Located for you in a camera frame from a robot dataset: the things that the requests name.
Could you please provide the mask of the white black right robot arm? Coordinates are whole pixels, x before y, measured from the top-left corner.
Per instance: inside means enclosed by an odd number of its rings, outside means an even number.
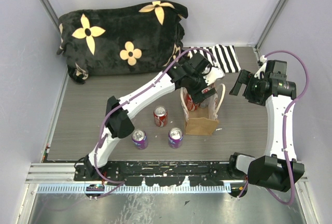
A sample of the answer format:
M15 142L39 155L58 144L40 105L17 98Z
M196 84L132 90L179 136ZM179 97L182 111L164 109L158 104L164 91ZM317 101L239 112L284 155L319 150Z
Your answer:
M297 161L293 144L293 105L296 84L287 80L287 63L261 57L256 73L240 70L231 89L238 95L245 85L243 96L248 102L264 106L268 114L267 145L264 155L255 158L234 153L229 158L228 175L240 179L247 175L248 182L272 190L287 192L291 188L289 173L297 181L305 172L305 166Z

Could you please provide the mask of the silver blue Red Bull can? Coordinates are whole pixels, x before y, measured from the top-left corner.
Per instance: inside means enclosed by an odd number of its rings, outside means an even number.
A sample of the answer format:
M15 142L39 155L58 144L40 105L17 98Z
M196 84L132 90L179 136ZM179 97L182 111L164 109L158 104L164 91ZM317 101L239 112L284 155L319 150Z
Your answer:
M210 86L206 87L206 88L203 90L203 93L207 93L207 92L210 91L212 88L214 88L213 85L210 85ZM199 107L200 107L200 108L206 108L206 107L208 107L209 102L210 102L209 98L210 98L210 97L207 97L203 102L201 102L200 105L199 105Z

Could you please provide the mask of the purple Fanta can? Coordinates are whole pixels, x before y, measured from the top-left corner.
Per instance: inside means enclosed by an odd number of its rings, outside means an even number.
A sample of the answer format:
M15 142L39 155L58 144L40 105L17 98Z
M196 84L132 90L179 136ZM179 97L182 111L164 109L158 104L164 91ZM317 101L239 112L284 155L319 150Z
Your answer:
M172 128L168 133L169 146L180 148L183 140L183 132L180 128Z
M148 140L144 130L134 130L131 138L137 149L146 149L148 147Z

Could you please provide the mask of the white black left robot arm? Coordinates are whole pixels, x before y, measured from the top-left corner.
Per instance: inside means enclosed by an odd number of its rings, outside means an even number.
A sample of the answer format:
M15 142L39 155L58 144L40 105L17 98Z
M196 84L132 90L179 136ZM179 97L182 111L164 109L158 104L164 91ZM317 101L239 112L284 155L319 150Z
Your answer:
M215 94L215 90L204 92L216 80L224 77L223 70L215 65L216 58L208 60L202 53L203 48L196 48L196 53L189 60L178 60L187 54L180 53L154 79L134 92L119 99L114 96L107 101L107 113L100 126L99 140L84 158L85 174L91 180L99 180L104 174L104 166L117 143L132 134L132 119L146 106L158 98L185 88L194 103L201 103Z

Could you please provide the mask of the red Coca-Cola can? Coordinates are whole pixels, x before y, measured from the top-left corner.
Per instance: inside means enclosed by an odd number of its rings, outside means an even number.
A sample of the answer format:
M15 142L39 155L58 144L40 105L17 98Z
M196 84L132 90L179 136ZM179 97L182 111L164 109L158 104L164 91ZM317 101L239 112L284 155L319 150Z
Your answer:
M164 106L157 106L154 110L154 120L158 127L164 127L168 123L168 111Z
M193 99L190 94L186 95L185 103L186 103L186 107L187 107L188 111L195 111L198 109L198 107L200 105L199 103L193 102Z

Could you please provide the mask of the brown canvas tote bag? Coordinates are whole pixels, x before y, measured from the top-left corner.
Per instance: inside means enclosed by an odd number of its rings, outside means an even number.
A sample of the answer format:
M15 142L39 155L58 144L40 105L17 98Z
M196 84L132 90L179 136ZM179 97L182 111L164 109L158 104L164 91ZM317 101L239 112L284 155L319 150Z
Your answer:
M221 83L216 86L216 90L221 90L208 98L209 105L206 108L198 107L195 111L189 111L185 104L185 97L188 95L185 88L181 88L180 99L184 113L184 133L187 135L210 136L216 130L218 121L218 112L223 103L226 85Z

